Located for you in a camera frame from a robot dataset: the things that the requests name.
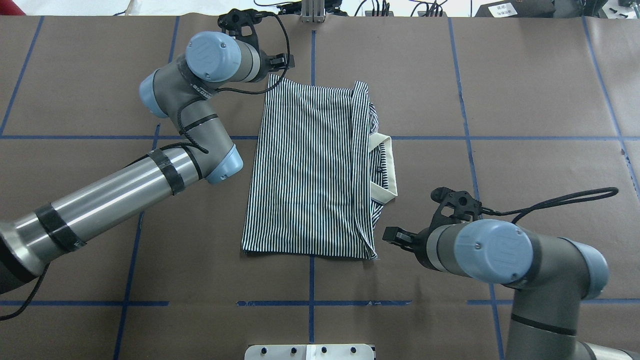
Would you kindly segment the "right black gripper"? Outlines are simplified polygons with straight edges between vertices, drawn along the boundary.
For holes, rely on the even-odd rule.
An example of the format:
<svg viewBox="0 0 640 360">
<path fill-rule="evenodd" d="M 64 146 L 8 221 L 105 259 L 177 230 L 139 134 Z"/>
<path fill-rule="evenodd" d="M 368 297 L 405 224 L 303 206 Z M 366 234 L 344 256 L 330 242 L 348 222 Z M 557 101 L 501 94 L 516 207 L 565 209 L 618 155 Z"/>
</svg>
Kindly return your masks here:
<svg viewBox="0 0 640 360">
<path fill-rule="evenodd" d="M 423 228 L 418 233 L 413 233 L 400 227 L 386 227 L 382 234 L 382 241 L 398 246 L 399 248 L 411 248 L 416 260 L 424 268 L 433 270 L 434 265 L 429 260 L 427 253 L 427 243 L 430 234 L 432 233 L 430 227 Z"/>
</svg>

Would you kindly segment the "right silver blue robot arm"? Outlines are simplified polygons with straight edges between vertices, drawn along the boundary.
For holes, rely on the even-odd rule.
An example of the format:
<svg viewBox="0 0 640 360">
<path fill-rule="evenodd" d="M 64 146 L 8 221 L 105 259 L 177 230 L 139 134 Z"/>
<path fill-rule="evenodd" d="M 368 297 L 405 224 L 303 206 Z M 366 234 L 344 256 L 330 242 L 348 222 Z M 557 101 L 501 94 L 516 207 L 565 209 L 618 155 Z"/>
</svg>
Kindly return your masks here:
<svg viewBox="0 0 640 360">
<path fill-rule="evenodd" d="M 566 237 L 498 219 L 441 224 L 418 234 L 387 227 L 382 239 L 432 271 L 513 289 L 507 360 L 637 360 L 636 351 L 577 338 L 581 303 L 610 279 L 606 258 Z"/>
</svg>

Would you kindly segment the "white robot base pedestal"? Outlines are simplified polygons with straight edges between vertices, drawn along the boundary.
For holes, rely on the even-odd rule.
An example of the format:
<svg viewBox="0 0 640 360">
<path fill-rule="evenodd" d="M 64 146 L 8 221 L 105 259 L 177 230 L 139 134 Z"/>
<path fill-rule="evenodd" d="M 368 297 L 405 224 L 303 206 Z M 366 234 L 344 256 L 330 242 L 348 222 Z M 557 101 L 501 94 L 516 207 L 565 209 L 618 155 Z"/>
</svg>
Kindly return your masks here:
<svg viewBox="0 0 640 360">
<path fill-rule="evenodd" d="M 374 345 L 365 343 L 254 344 L 245 360 L 375 360 Z"/>
</svg>

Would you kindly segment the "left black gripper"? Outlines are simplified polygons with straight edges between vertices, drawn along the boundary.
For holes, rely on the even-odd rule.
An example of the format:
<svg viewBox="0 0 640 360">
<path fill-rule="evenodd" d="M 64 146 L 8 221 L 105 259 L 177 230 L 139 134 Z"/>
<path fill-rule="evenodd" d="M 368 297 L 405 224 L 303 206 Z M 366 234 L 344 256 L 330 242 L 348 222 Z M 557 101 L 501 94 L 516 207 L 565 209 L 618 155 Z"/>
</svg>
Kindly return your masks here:
<svg viewBox="0 0 640 360">
<path fill-rule="evenodd" d="M 269 73 L 277 73 L 295 68 L 295 57 L 293 54 L 274 54 L 269 55 L 265 51 L 260 50 L 260 67 L 258 71 L 258 80 L 262 81 Z"/>
</svg>

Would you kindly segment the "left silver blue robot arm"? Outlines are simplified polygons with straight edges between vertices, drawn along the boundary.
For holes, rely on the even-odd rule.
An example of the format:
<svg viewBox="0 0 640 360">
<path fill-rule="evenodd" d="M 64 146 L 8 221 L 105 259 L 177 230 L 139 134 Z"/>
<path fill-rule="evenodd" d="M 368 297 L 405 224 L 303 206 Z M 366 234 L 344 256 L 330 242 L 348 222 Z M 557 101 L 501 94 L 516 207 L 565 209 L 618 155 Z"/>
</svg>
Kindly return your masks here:
<svg viewBox="0 0 640 360">
<path fill-rule="evenodd" d="M 267 55 L 256 35 L 206 30 L 185 51 L 139 85 L 142 104 L 168 118 L 181 140 L 160 146 L 82 189 L 46 203 L 16 221 L 1 223 L 2 294 L 41 280 L 48 265 L 110 228 L 206 180 L 220 183 L 243 160 L 211 98 L 229 83 L 258 83 L 295 66 L 290 41 Z"/>
</svg>

